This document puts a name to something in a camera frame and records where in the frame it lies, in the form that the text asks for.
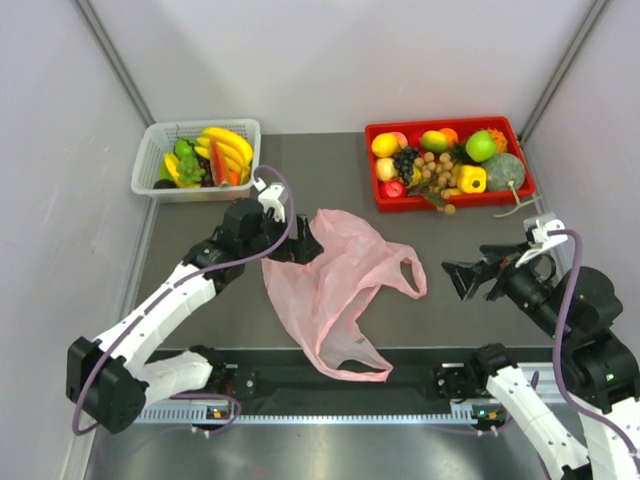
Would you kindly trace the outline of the pink plastic bag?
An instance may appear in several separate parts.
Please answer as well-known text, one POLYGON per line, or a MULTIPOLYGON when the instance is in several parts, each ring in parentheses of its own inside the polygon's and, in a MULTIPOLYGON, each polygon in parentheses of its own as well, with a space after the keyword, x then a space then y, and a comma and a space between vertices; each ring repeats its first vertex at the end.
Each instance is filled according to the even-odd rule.
POLYGON ((385 382, 393 365, 358 326, 381 287, 416 300, 427 277, 416 251, 389 242, 366 220, 320 209, 310 222, 324 252, 306 265, 262 261, 264 284, 289 336, 316 370, 335 380, 385 382))

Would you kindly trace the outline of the longan bunch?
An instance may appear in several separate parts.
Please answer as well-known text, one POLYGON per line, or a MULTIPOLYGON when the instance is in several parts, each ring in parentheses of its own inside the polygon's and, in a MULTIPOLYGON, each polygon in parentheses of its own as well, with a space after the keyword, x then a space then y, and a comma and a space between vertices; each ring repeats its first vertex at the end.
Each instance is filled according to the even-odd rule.
POLYGON ((451 155, 443 153, 439 158, 432 152, 414 159, 414 179, 408 190, 410 197, 423 198, 438 211, 453 215, 456 207, 451 203, 454 163, 451 155))

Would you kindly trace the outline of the large green apple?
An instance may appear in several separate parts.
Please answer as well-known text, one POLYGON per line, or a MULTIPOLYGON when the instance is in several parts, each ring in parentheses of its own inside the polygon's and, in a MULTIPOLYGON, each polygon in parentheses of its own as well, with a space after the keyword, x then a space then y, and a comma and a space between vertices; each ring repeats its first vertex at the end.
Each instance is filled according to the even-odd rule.
POLYGON ((492 158, 498 150, 498 146, 487 130, 479 130, 471 135, 465 144, 467 155, 477 163, 492 158))

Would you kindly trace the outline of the dark purple grape bunch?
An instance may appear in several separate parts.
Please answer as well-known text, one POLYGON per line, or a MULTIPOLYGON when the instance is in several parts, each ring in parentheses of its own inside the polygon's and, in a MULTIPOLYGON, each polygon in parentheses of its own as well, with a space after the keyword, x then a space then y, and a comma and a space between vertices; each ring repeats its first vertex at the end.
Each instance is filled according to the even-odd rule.
POLYGON ((421 171, 415 164, 417 159, 420 159, 420 150, 410 146, 399 150, 394 156, 396 177, 407 189, 416 186, 422 178, 421 171))

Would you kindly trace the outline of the yellow lemon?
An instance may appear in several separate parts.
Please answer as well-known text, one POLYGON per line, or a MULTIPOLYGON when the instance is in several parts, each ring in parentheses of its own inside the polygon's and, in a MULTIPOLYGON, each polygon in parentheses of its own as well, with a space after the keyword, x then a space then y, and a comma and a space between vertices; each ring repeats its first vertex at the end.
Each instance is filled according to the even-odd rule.
POLYGON ((371 142, 371 151, 377 158, 392 157, 399 148, 398 137, 392 132, 379 134, 371 142))

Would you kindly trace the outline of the green yellow mango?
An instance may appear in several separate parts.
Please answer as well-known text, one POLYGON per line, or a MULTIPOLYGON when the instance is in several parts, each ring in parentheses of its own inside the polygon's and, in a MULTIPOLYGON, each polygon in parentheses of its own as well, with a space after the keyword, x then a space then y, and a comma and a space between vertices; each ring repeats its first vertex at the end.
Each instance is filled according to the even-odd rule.
POLYGON ((449 148, 447 136, 438 130, 427 130, 420 137, 420 144, 425 151, 444 153, 449 148))

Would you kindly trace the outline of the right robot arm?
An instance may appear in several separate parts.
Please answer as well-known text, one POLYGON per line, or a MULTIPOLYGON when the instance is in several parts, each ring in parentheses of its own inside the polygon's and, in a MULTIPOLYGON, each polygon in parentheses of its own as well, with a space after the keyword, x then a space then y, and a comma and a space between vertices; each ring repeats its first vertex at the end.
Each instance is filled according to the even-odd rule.
POLYGON ((582 241, 573 230, 480 251, 475 263, 450 261, 442 268, 460 299, 491 282, 487 300, 509 299, 549 335, 557 389, 578 414, 584 438, 577 440, 558 420, 499 343, 474 351, 461 382, 442 386, 442 393, 498 400, 551 479, 638 478, 639 362, 611 330, 623 311, 611 280, 582 266, 582 241))

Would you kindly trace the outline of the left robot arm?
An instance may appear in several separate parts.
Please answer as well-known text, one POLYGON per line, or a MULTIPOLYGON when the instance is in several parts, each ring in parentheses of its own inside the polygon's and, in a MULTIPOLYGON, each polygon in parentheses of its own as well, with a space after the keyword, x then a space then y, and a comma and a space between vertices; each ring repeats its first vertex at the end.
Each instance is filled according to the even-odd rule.
POLYGON ((309 219, 286 214, 282 201, 233 201, 213 234, 193 245, 134 311, 95 339, 81 336, 70 345, 65 394, 75 405, 75 434, 86 432, 78 420, 82 414, 117 434, 159 401, 188 391, 220 394, 227 374, 213 350, 196 346, 167 360, 150 357, 184 320, 238 279, 246 264, 267 258, 306 265, 323 251, 309 219))

